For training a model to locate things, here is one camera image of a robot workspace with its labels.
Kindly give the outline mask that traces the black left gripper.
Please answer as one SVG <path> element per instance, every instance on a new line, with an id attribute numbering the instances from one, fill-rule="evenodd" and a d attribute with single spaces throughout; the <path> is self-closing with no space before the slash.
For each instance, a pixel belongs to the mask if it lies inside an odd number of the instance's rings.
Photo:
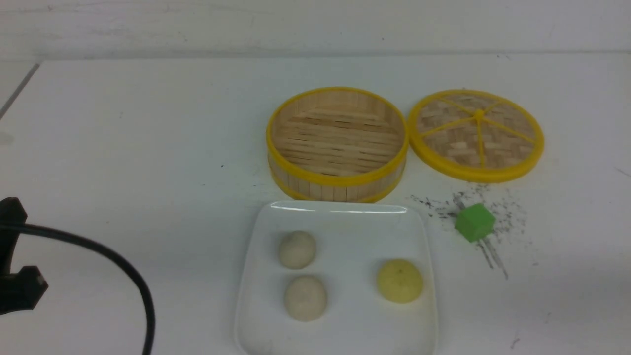
<path id="1" fill-rule="evenodd" d="M 0 221 L 25 224 L 28 215 L 16 197 L 7 197 L 0 203 Z M 49 285 L 36 266 L 24 266 L 11 273 L 14 248 L 20 233 L 0 232 L 0 314 L 33 310 Z"/>

